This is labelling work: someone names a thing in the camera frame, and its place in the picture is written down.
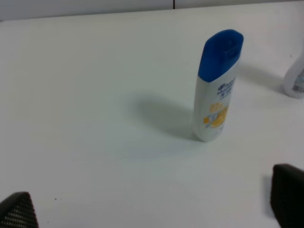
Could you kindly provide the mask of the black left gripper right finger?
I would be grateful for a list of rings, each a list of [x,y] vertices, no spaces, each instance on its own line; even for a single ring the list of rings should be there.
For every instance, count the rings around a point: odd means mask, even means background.
[[[282,228],[304,226],[304,171],[290,164],[273,166],[270,205]]]

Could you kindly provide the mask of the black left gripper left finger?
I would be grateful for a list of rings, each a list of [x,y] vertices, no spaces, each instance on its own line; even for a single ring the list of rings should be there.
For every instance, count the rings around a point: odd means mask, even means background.
[[[15,192],[0,203],[0,227],[39,227],[31,195],[28,192]]]

